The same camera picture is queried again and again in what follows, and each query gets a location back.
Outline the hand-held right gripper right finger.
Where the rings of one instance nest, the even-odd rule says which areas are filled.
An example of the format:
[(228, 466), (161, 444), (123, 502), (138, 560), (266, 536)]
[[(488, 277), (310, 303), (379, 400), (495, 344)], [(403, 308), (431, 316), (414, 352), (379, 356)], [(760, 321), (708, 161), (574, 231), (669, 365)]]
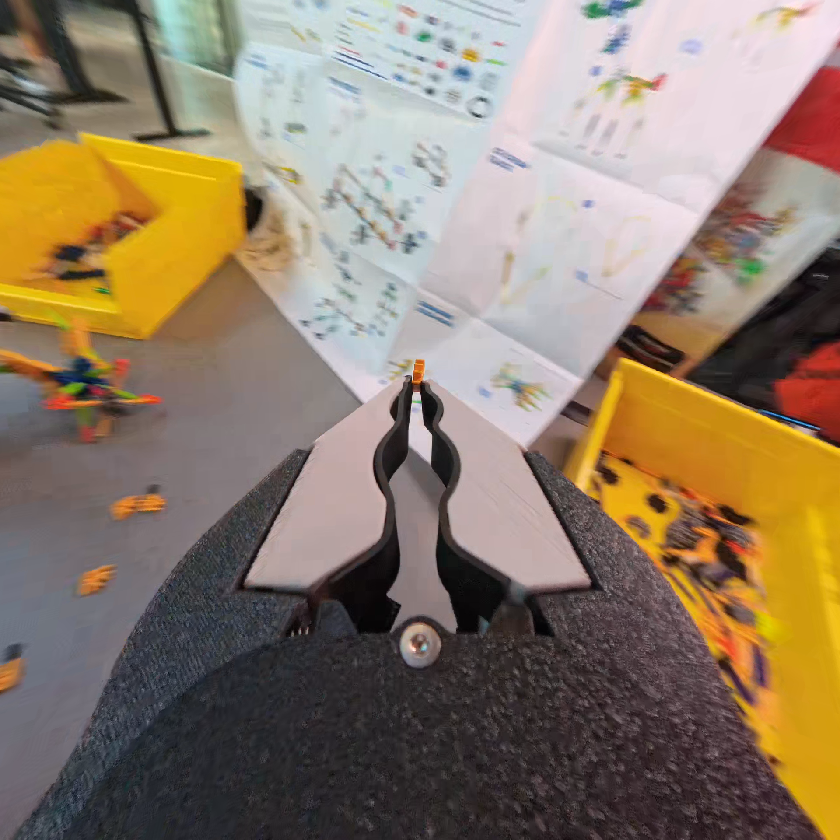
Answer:
[(588, 592), (592, 575), (553, 508), (526, 451), (435, 382), (420, 385), (431, 466), (444, 486), (436, 566), (459, 632), (498, 613), (534, 628), (534, 600)]

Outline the cardboard toy set box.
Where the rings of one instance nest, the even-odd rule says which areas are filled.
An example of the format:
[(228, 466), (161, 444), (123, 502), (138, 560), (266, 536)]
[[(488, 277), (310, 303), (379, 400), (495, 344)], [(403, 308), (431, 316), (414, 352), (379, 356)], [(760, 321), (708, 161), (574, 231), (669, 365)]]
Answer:
[(838, 55), (819, 69), (595, 368), (685, 377), (838, 235)]

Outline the black and red bag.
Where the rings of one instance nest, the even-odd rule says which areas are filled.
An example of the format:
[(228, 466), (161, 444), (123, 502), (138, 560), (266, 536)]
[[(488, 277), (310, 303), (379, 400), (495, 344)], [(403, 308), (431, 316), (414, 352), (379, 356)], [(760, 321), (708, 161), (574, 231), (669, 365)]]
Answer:
[(751, 316), (688, 382), (838, 446), (838, 242)]

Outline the pile of toy building pieces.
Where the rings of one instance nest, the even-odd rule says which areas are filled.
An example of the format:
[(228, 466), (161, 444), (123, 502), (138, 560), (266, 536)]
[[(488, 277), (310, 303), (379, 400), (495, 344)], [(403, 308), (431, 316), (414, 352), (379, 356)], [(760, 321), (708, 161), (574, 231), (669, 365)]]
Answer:
[(52, 248), (29, 279), (57, 284), (62, 291), (87, 284), (93, 293), (110, 297), (111, 281), (106, 267), (110, 250), (150, 221), (150, 217), (116, 213), (108, 221), (89, 227), (79, 239)]

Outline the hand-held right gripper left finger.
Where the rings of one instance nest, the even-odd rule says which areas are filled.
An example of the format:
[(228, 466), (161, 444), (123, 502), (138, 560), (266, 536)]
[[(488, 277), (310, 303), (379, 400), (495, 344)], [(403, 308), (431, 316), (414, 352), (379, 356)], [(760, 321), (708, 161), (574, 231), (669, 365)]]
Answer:
[(412, 383), (394, 381), (316, 439), (245, 575), (245, 588), (337, 602), (359, 632), (389, 632), (400, 570), (391, 478), (408, 450)]

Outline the colourful toy construction model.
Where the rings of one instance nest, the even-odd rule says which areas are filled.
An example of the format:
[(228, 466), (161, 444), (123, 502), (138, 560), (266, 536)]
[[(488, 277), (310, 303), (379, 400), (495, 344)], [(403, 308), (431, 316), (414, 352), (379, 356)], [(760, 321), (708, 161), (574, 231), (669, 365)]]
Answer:
[(131, 408), (163, 403), (157, 395), (135, 394), (124, 387), (130, 361), (106, 362), (95, 351), (83, 321), (55, 316), (55, 323), (64, 365), (2, 350), (1, 372), (36, 383), (46, 410), (73, 413), (82, 443), (94, 444), (109, 437), (117, 419)]

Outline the printed instruction sheet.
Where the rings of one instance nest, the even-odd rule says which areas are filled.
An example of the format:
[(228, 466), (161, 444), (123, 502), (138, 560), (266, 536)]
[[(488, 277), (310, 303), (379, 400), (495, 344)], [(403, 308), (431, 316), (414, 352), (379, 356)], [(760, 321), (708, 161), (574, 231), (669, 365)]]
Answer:
[(240, 2), (253, 268), (363, 401), (425, 358), (520, 445), (838, 41), (838, 2)]

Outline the scattered loose toy pieces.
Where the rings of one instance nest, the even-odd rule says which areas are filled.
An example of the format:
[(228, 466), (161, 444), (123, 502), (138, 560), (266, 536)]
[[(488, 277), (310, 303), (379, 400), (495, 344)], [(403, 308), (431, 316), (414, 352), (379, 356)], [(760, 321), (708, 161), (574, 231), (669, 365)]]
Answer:
[(587, 491), (677, 594), (742, 719), (778, 770), (781, 705), (771, 659), (781, 630), (770, 614), (756, 521), (606, 449)]

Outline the grey desk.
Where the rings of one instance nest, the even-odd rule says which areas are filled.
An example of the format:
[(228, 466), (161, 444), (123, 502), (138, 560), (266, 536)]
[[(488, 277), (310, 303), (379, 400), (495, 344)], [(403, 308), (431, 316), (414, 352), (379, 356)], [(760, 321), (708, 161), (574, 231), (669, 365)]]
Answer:
[[(359, 405), (231, 261), (152, 340), (94, 339), (163, 403), (81, 444), (66, 413), (2, 375), (2, 650), (24, 645), (2, 694), (2, 838), (12, 838), (85, 731), (133, 626), (188, 550), (293, 449)], [(164, 510), (113, 521), (161, 486)], [(81, 573), (117, 566), (79, 597)]]

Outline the yellow storage bin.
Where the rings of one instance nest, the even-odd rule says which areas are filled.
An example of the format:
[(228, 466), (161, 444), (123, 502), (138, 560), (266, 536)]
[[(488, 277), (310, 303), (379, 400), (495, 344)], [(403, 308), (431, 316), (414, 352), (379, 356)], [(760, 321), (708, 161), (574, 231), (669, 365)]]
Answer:
[[(56, 245), (119, 213), (150, 222), (106, 258), (110, 297), (29, 275)], [(146, 340), (244, 242), (240, 164), (81, 133), (1, 161), (1, 302), (22, 320), (80, 319)]]
[[(822, 836), (838, 838), (838, 448), (625, 360), (563, 466), (588, 495), (604, 449), (756, 521), (780, 625), (771, 664), (782, 766), (767, 761)], [(701, 637), (724, 697), (764, 756)]]

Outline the wooden standing desk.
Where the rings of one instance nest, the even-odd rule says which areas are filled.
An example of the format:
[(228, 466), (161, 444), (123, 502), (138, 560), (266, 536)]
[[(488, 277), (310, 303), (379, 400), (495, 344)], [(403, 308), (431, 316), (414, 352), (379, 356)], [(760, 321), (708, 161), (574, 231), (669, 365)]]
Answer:
[[(141, 2), (115, 2), (118, 9), (129, 16), (133, 32), (140, 46), (145, 74), (150, 83), (154, 104), (161, 118), (163, 130), (156, 133), (135, 134), (133, 138), (143, 144), (153, 144), (164, 140), (185, 140), (204, 138), (211, 131), (204, 128), (181, 129), (176, 122), (165, 81), (161, 74), (158, 59), (152, 46), (149, 32), (149, 17), (145, 14)], [(45, 37), (47, 54), (55, 59), (59, 73), (66, 83), (70, 101), (76, 103), (117, 102), (116, 94), (96, 88), (81, 64), (81, 58), (67, 31), (61, 2), (30, 2), (35, 13), (35, 20), (40, 24)]]

